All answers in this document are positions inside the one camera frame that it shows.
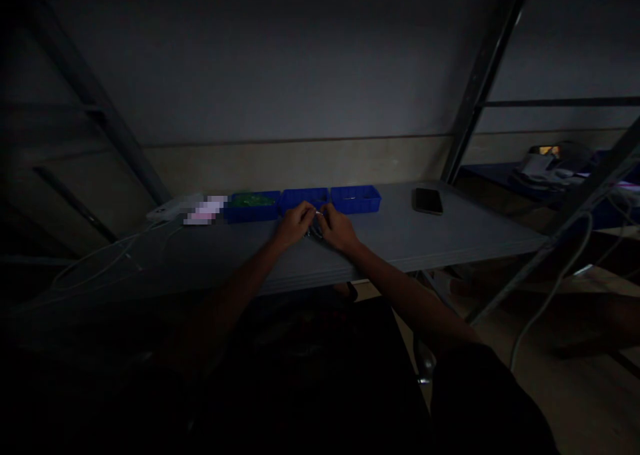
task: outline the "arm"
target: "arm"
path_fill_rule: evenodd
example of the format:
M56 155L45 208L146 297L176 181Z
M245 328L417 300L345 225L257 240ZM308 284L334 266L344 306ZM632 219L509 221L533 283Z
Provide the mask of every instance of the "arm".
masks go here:
M222 347L278 258L304 236L314 214L315 208L307 202L287 211L274 237L200 304L187 322L154 354L154 363L172 368L186 379L203 370L212 355Z
M349 260L389 299L391 306L436 357L464 344L480 343L475 331L406 274L385 262L358 240L351 221L327 204L317 215L325 240Z

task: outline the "right hand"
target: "right hand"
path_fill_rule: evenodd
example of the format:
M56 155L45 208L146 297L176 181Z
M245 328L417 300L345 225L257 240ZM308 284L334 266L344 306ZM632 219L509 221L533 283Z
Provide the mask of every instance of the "right hand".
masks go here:
M322 236L333 248L348 253L360 245L349 217L338 212L332 203L323 205L320 211L326 214L316 214Z

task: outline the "person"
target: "person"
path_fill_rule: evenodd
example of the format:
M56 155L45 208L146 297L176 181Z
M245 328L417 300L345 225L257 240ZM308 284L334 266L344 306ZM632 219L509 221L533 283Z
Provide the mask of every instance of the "person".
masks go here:
M369 250L332 204L321 212L307 202L288 211L273 238L114 398L91 442L181 452L404 446L557 453L544 415L477 333ZM255 298L314 217L325 242L383 297L354 304L353 287L342 286ZM374 308L383 304L437 359L431 414L413 371L405 376L406 352L398 357L389 344L399 332L390 309ZM354 309L360 306L369 312Z

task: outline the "smartphone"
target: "smartphone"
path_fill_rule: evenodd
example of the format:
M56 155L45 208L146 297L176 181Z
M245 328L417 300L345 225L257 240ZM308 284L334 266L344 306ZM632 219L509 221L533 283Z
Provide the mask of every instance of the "smartphone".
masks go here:
M430 189L414 189L413 210L432 215L442 215L440 192Z

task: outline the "gray table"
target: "gray table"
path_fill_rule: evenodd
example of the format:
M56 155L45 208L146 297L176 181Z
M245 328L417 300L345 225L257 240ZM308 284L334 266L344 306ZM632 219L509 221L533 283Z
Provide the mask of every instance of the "gray table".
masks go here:
M411 191L415 187L440 191L442 216L411 208ZM546 239L440 182L377 188L382 196L380 211L350 218L362 242L403 272L532 252ZM185 227L175 232L178 224L176 221L147 232L135 243L131 255L143 270L123 259L103 276L79 288L43 293L21 307L20 312L77 312L97 304L217 286L269 239L277 221ZM120 251L117 247L104 250L63 283L72 285L83 280ZM281 257L261 294L358 278L362 276L346 258L325 243L306 238Z

